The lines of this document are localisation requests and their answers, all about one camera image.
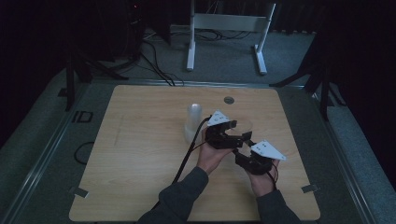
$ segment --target wooden tabletop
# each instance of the wooden tabletop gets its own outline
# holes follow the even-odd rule
[[[224,103],[231,96],[234,103]],[[203,118],[217,109],[230,119],[253,123],[253,142],[266,139],[287,156],[278,166],[277,187],[302,220],[320,216],[300,154],[278,94],[271,89],[118,86],[109,102],[92,154],[70,210],[74,221],[136,221],[157,201],[175,177],[189,144],[184,139],[187,107],[203,108]],[[241,149],[247,153],[248,147]],[[192,152],[180,179],[195,166]],[[209,177],[189,221],[259,220],[245,171],[229,154]]]

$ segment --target dark background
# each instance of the dark background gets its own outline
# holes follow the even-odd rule
[[[169,29],[166,27],[167,23],[189,24],[189,1],[151,1],[145,1],[147,2],[145,4],[148,4],[146,7],[154,9],[157,7],[153,6],[161,6],[162,10],[136,11],[136,13],[142,13],[141,18],[144,22],[162,32],[164,39]],[[90,53],[94,52],[96,59],[111,61],[125,51],[123,48],[125,45],[117,46],[116,43],[126,41],[126,24],[122,21],[125,21],[127,16],[109,19],[111,15],[125,15],[118,13],[122,10],[120,5],[117,7],[107,5],[117,1],[68,2],[69,8],[59,7],[62,1],[50,1],[50,5],[47,1],[41,0],[6,0],[0,3],[0,104],[2,108],[0,146],[14,132],[51,78],[65,67],[64,29],[60,25],[59,17],[53,13],[54,11],[64,10],[64,15],[70,21],[75,20],[75,23],[70,23],[71,30],[81,29],[84,24],[91,27],[87,34],[80,33],[80,35],[74,35],[74,38],[81,48]],[[281,2],[282,5],[279,5],[279,8],[299,7],[296,1]],[[99,20],[98,11],[93,10],[98,6],[117,8],[117,10],[106,11],[102,16],[108,16],[108,18]],[[168,8],[171,13],[167,14],[164,8]],[[317,13],[317,17],[327,15],[328,18],[332,18],[326,30],[331,35],[322,42],[323,46],[319,47],[336,51],[337,57],[332,58],[329,63],[332,81],[339,86],[347,105],[360,124],[393,186],[396,182],[396,174],[394,174],[396,167],[393,161],[396,150],[396,106],[394,105],[396,103],[396,43],[394,41],[396,21],[392,11],[394,8],[394,4],[390,1],[349,1],[327,3],[327,14],[324,14],[322,7],[312,9]],[[295,11],[293,11],[294,14],[289,13],[289,17],[304,15],[301,13],[302,10],[300,13],[299,10],[297,13]],[[85,19],[79,19],[78,15],[84,15]],[[104,21],[113,22],[113,25],[104,24]],[[273,28],[278,26],[277,29],[289,27],[289,30],[293,30],[302,23],[290,27],[291,21],[279,19],[272,26]],[[92,38],[89,33],[91,35],[96,33],[95,36],[99,34],[102,38]],[[133,43],[130,44],[127,53],[133,47]]]

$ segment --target white metal frame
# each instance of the white metal frame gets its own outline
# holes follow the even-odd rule
[[[266,15],[266,17],[203,14],[195,13],[195,0],[191,0],[191,36],[189,55],[187,59],[187,70],[192,71],[194,69],[195,29],[234,30],[262,33],[259,44],[255,45],[254,49],[260,74],[266,75],[267,68],[265,67],[262,48],[264,46],[265,38],[267,37],[276,4],[269,4],[269,6],[268,15]]]

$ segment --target person's hand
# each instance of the person's hand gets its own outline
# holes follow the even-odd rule
[[[203,129],[202,142],[205,141],[205,133],[206,129]],[[208,143],[203,143],[201,145],[197,166],[203,169],[207,175],[210,175],[210,173],[218,167],[221,160],[232,151],[233,150],[231,148],[215,149]]]
[[[275,161],[273,161],[273,164],[274,164],[274,166],[277,167],[279,165],[279,161],[275,160]],[[277,171],[274,166],[272,166],[270,174],[274,179],[276,179]],[[271,177],[268,176],[268,174],[253,175],[247,171],[247,175],[250,179],[251,188],[253,189],[253,193],[256,195],[256,197],[261,197],[267,193],[274,191],[274,189],[275,189],[274,182],[271,179]]]

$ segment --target gray carpet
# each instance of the gray carpet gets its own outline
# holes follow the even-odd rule
[[[157,39],[150,39],[150,43],[155,45],[161,69],[178,76],[186,81],[186,84],[234,83],[254,87],[279,81],[297,71],[312,38],[312,35],[304,34],[269,34],[264,46],[268,69],[268,75],[265,77],[258,75],[251,53],[251,46],[258,40],[257,35],[249,35],[242,40],[198,41],[193,72],[185,70],[189,40],[187,36],[173,36],[171,46]],[[149,45],[143,46],[143,53],[151,60],[154,59]],[[121,71],[124,72],[123,75],[131,78],[129,81],[115,81],[95,72],[95,81],[91,85],[78,84],[80,90],[86,91],[82,91],[82,98],[68,113],[64,112],[65,99],[57,96],[59,89],[64,87],[64,72],[52,80],[25,121],[0,150],[2,217],[17,196],[35,161],[52,140],[53,133],[62,129],[59,125],[61,123],[65,124],[66,128],[59,143],[55,144],[53,158],[49,161],[30,200],[19,210],[20,216],[14,223],[71,223],[68,211],[74,196],[68,191],[78,185],[84,170],[84,165],[76,162],[73,154],[81,144],[94,141],[115,85],[136,84],[142,79],[159,79],[157,75],[140,66],[149,67],[146,62],[140,61],[132,69]],[[304,85],[305,81],[306,77],[297,80],[293,85]],[[295,89],[279,89],[279,94],[309,179],[311,183],[320,187],[315,193],[321,211],[319,222],[362,223],[354,197],[350,195],[350,186],[345,181],[343,169],[339,168],[338,158],[333,152],[334,146],[337,145],[329,136],[329,130],[326,128],[328,126],[318,114],[315,100]],[[72,122],[71,118],[76,111],[93,112],[92,122]],[[388,188],[389,183],[384,181],[380,167],[373,160],[373,155],[370,155],[370,148],[367,142],[363,141],[365,139],[362,133],[359,133],[359,126],[348,113],[350,112],[347,107],[330,107],[330,125],[336,133],[335,139],[342,143],[341,148],[344,151],[350,152],[346,153],[348,162],[356,171],[354,176],[365,193],[364,197],[370,199],[367,203],[376,222],[394,223],[394,190]],[[367,158],[356,158],[356,154],[360,153],[356,152],[356,148],[364,148]],[[84,150],[89,154],[90,146],[86,146]],[[366,161],[370,162],[370,170],[378,175],[359,172],[361,164]]]

